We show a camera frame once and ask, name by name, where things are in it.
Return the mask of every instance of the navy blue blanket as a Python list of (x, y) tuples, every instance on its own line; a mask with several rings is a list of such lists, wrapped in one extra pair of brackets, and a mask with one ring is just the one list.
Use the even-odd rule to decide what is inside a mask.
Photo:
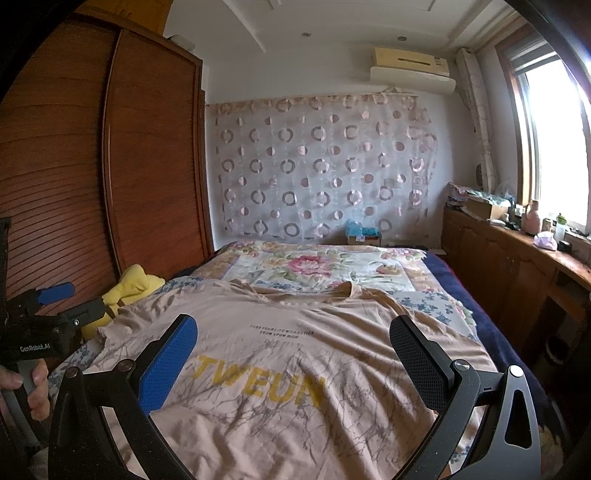
[(427, 257), (423, 259), (423, 262), (444, 290), (456, 300), (461, 301), (462, 305), (472, 312), (472, 316), (476, 322), (478, 338), (482, 342), (484, 348), (486, 348), (486, 351), (491, 356), (492, 361), (495, 363), (499, 371), (504, 372), (509, 365), (519, 365), (523, 369), (525, 377), (527, 378), (527, 383), (530, 386), (535, 413), (538, 417), (538, 424), (544, 425), (544, 412), (550, 408), (550, 403), (544, 389), (540, 385), (540, 382), (538, 382), (538, 379), (527, 365), (523, 363), (521, 358), (519, 358), (519, 355), (513, 350), (509, 341), (500, 332), (496, 325), (492, 323), (491, 318), (462, 286), (449, 266), (439, 257), (428, 252)]

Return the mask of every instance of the ceiling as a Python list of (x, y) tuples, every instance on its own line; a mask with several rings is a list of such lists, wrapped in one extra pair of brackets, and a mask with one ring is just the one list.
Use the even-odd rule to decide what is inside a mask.
[(174, 0), (164, 35), (188, 38), (209, 65), (342, 43), (449, 56), (517, 16), (504, 0)]

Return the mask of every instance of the air conditioner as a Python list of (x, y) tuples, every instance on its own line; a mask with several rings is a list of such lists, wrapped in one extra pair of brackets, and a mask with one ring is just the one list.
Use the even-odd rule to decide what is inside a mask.
[(397, 48), (374, 48), (372, 83), (449, 95), (456, 81), (449, 77), (447, 60)]

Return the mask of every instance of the wooden wardrobe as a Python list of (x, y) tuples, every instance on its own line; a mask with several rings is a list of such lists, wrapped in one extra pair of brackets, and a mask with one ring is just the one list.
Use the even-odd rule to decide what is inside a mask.
[(82, 7), (0, 103), (8, 298), (71, 281), (97, 297), (134, 263), (166, 279), (212, 254), (202, 61)]

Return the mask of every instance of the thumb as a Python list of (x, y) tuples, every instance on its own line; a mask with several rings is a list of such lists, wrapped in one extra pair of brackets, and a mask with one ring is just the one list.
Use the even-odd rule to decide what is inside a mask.
[(22, 385), (22, 377), (0, 365), (0, 388), (16, 390)]

